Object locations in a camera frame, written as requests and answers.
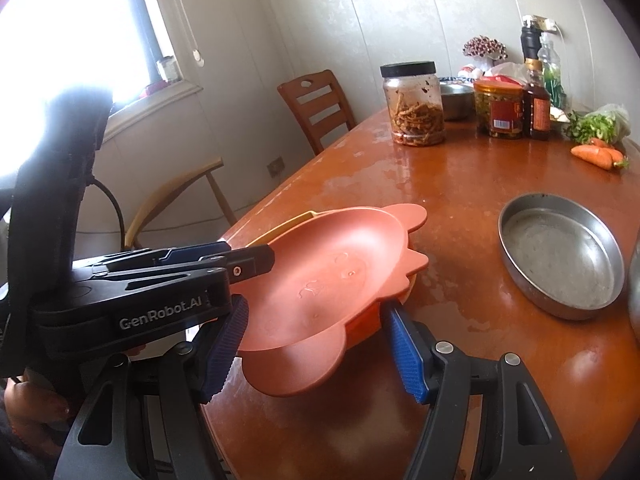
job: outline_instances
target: bottle label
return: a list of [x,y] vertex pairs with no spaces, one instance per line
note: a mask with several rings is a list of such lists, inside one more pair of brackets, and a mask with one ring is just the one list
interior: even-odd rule
[[520,118],[520,103],[494,101],[491,103],[491,129],[498,132],[515,133],[514,123]]
[[545,99],[533,99],[533,129],[548,132],[551,129],[551,102]]

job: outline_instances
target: black lid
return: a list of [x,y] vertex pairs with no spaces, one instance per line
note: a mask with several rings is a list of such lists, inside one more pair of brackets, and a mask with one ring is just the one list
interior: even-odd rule
[[412,75],[435,74],[436,64],[433,61],[412,61],[395,63],[380,67],[382,77],[409,77]]

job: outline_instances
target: glossy table surface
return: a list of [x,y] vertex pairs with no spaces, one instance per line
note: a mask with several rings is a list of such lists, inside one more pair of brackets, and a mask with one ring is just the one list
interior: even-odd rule
[[[307,210],[423,205],[429,217],[412,242],[430,264],[407,310],[469,355],[519,354],[558,422],[578,478],[596,480],[640,415],[640,351],[626,291],[593,320],[542,312],[501,263],[497,221],[517,195],[563,195],[607,224],[628,266],[640,223],[640,152],[626,143],[630,168],[607,173],[571,156],[571,144],[560,139],[478,137],[473,123],[447,129],[443,144],[399,146],[380,112],[290,177],[225,238],[244,246]],[[254,390],[236,359],[204,411],[239,480],[399,480],[426,414],[404,392],[380,332],[349,350],[325,384],[297,397]],[[460,457],[467,477],[480,411],[472,397]]]

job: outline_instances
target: sauce bottle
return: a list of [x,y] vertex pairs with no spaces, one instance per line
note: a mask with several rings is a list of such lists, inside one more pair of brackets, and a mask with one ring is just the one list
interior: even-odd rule
[[527,58],[525,64],[529,69],[529,83],[524,87],[522,133],[531,139],[549,140],[551,98],[542,79],[542,62]]

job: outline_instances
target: window sill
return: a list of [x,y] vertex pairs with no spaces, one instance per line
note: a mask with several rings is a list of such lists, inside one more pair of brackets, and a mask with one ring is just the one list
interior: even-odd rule
[[202,90],[202,87],[183,80],[130,104],[109,117],[107,128],[104,131],[104,141],[106,142],[115,137],[121,131],[126,130],[167,104],[187,97],[187,95],[195,94],[200,90]]

